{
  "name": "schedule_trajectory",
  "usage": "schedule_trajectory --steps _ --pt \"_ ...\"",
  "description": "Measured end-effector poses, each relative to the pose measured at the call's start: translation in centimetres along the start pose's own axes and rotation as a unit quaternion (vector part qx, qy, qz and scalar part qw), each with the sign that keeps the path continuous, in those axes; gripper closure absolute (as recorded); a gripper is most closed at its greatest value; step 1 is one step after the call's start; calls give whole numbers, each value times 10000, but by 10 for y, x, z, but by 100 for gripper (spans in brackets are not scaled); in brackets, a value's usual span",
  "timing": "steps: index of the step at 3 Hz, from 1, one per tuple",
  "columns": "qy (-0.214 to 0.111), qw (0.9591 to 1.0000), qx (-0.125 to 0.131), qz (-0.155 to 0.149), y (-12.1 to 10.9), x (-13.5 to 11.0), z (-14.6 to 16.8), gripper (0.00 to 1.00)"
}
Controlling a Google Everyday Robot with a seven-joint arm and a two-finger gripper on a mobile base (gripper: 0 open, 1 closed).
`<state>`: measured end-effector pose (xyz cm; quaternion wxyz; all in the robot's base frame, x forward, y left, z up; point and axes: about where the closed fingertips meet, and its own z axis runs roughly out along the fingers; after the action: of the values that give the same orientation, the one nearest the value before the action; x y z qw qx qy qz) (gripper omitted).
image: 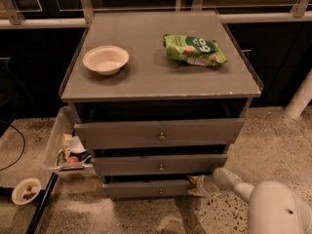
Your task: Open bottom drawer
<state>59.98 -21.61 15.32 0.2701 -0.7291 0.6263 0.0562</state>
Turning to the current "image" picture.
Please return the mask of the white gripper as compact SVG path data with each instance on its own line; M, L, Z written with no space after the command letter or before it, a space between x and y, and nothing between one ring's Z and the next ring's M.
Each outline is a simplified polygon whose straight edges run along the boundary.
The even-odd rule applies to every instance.
M198 189L191 188L187 190L187 193L196 197L205 197L209 193L215 192L215 183L210 175L201 175L200 177L194 175L188 175L187 179L190 183L196 184L198 181Z

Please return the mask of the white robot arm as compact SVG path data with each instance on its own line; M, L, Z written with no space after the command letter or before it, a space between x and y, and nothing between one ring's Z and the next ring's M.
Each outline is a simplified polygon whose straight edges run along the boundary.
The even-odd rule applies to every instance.
M211 175L189 175L188 193L205 197L233 191L248 204L248 234L312 234L312 208L285 184L265 180L257 185L242 181L224 168Z

